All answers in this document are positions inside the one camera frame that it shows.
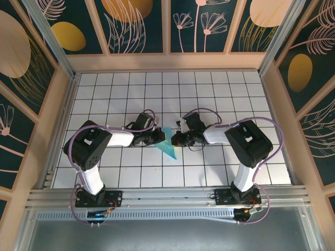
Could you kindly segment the light blue paper sheet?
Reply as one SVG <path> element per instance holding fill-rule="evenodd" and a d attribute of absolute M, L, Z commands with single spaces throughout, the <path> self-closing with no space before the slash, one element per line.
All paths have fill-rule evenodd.
<path fill-rule="evenodd" d="M 155 143 L 154 146 L 160 149 L 166 155 L 176 159 L 174 147 L 171 143 L 172 129 L 171 127 L 162 128 L 162 132 L 165 134 L 165 140 L 159 143 Z"/>

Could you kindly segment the grey metal sheet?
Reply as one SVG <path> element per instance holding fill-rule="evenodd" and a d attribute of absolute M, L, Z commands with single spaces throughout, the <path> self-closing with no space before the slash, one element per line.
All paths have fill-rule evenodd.
<path fill-rule="evenodd" d="M 301 227 L 281 220 L 234 225 L 210 220 L 116 221 L 90 228 L 37 222 L 29 251 L 310 251 Z"/>

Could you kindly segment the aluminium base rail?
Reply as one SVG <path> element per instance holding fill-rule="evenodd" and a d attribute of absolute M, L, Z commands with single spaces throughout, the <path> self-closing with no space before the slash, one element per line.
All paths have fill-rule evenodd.
<path fill-rule="evenodd" d="M 265 207 L 295 207 L 311 205 L 305 186 L 265 185 L 261 191 Z M 216 206 L 210 195 L 214 187 L 125 188 L 122 209 L 186 209 Z M 70 208 L 72 189 L 31 190 L 25 210 L 63 210 Z"/>

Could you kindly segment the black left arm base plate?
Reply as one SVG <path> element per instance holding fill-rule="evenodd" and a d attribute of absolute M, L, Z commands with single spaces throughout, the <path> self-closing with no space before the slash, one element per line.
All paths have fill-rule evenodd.
<path fill-rule="evenodd" d="M 122 191 L 102 190 L 96 195 L 88 193 L 86 190 L 76 193 L 76 208 L 106 208 L 120 207 L 122 203 Z"/>

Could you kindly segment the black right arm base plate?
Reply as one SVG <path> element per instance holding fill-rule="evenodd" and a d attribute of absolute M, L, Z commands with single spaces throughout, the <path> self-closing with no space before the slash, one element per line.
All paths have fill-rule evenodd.
<path fill-rule="evenodd" d="M 251 188 L 245 192 L 235 189 L 215 189 L 214 199 L 217 206 L 262 204 L 258 188 Z"/>

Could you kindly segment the aluminium side rail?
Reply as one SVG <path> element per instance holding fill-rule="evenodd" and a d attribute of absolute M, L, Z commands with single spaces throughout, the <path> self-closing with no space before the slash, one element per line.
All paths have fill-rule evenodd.
<path fill-rule="evenodd" d="M 55 167 L 58 159 L 79 79 L 79 74 L 68 81 L 56 78 L 56 85 L 50 89 L 46 105 L 41 110 L 41 121 L 36 127 L 32 148 L 27 153 L 33 160 L 27 162 L 29 170 L 20 174 L 19 184 L 26 184 L 28 192 L 23 198 L 23 213 L 10 251 L 29 249 L 39 207 L 46 202 L 44 196 L 49 191 L 44 189 L 47 174 Z"/>
<path fill-rule="evenodd" d="M 302 133 L 298 129 L 294 108 L 277 71 L 268 71 L 261 79 L 271 104 L 273 116 L 284 132 L 284 154 L 292 180 L 295 185 L 303 185 L 305 188 L 304 193 L 307 194 L 304 196 L 305 201 L 299 208 L 299 214 L 306 234 L 308 249 L 311 251 L 327 251 L 312 202 L 311 193 L 314 191 L 315 186 L 308 188 L 308 185 L 316 180 L 316 176 L 312 170 L 305 143 L 303 143 Z"/>

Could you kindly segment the aluminium corner post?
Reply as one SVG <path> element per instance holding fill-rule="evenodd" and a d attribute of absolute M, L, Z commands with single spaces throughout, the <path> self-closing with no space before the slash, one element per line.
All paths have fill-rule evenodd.
<path fill-rule="evenodd" d="M 290 4 L 260 64 L 260 67 L 258 69 L 258 74 L 260 78 L 264 76 L 272 61 L 274 60 L 274 57 L 278 53 L 281 45 L 288 37 L 288 34 L 293 30 L 293 26 L 297 22 L 299 15 L 303 13 L 304 7 L 308 7 L 311 1 L 312 0 L 293 0 Z"/>
<path fill-rule="evenodd" d="M 60 44 L 58 43 L 51 26 L 43 16 L 40 8 L 35 0 L 22 0 L 26 10 L 31 14 L 31 17 L 37 25 L 39 31 L 44 35 L 47 44 L 50 46 L 55 57 L 58 59 L 60 65 L 63 67 L 70 80 L 74 80 L 75 72 L 66 57 L 66 54 Z"/>

